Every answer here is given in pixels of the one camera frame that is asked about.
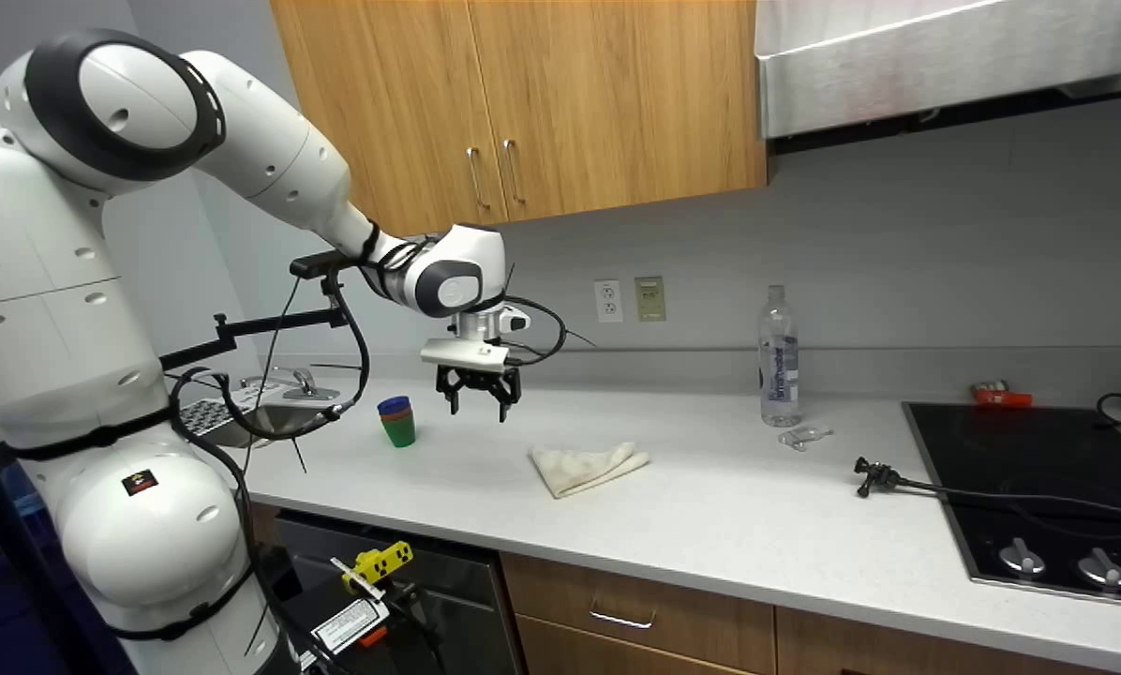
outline towel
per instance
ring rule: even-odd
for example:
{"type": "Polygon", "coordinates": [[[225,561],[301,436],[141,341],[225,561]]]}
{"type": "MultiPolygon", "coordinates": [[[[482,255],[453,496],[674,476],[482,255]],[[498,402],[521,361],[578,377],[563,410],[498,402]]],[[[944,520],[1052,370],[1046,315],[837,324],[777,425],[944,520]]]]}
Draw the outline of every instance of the towel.
{"type": "Polygon", "coordinates": [[[632,450],[632,442],[621,442],[613,450],[533,450],[527,452],[537,476],[546,484],[556,500],[591,490],[608,479],[619,479],[624,471],[636,471],[648,464],[648,452],[632,450]]]}

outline wall outlet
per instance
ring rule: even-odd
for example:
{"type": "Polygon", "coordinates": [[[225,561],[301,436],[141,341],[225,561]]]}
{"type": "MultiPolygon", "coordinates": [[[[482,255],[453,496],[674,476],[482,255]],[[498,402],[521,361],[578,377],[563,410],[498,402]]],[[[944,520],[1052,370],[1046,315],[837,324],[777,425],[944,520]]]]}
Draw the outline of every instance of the wall outlet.
{"type": "Polygon", "coordinates": [[[668,287],[659,275],[632,277],[636,324],[668,324],[668,287]]]}
{"type": "Polygon", "coordinates": [[[621,287],[621,282],[596,277],[591,296],[596,296],[596,324],[624,324],[624,287],[621,287]]]}

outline small cup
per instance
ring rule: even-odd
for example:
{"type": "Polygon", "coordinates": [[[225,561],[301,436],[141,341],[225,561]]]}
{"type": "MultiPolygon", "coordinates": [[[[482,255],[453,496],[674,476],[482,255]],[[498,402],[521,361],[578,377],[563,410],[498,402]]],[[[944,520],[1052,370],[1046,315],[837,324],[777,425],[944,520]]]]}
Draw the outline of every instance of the small cup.
{"type": "Polygon", "coordinates": [[[409,397],[386,397],[379,402],[379,425],[392,447],[416,442],[413,404],[409,397]]]}

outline electric stovetop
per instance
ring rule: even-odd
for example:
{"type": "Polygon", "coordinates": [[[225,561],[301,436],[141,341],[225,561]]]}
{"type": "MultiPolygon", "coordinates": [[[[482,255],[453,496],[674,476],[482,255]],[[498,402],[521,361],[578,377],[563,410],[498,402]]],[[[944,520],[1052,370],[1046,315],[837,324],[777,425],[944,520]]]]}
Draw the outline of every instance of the electric stovetop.
{"type": "Polygon", "coordinates": [[[1121,505],[1121,430],[1092,410],[908,404],[967,575],[1024,587],[1121,601],[1121,514],[1046,504],[1067,496],[1121,505]]]}

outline kitchen counter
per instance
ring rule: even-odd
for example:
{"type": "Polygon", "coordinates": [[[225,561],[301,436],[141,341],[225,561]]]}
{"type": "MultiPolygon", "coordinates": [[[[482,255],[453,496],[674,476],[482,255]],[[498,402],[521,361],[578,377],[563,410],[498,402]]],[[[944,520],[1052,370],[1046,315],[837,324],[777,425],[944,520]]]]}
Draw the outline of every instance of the kitchen counter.
{"type": "Polygon", "coordinates": [[[792,450],[744,395],[526,389],[507,425],[427,382],[369,382],[332,426],[251,459],[266,505],[591,566],[908,632],[1121,671],[1121,604],[972,582],[944,510],[857,500],[854,459],[926,476],[898,402],[809,402],[837,436],[792,450]],[[392,450],[376,402],[409,395],[421,439],[392,450]],[[648,467],[552,500],[527,450],[636,442],[648,467]]]}

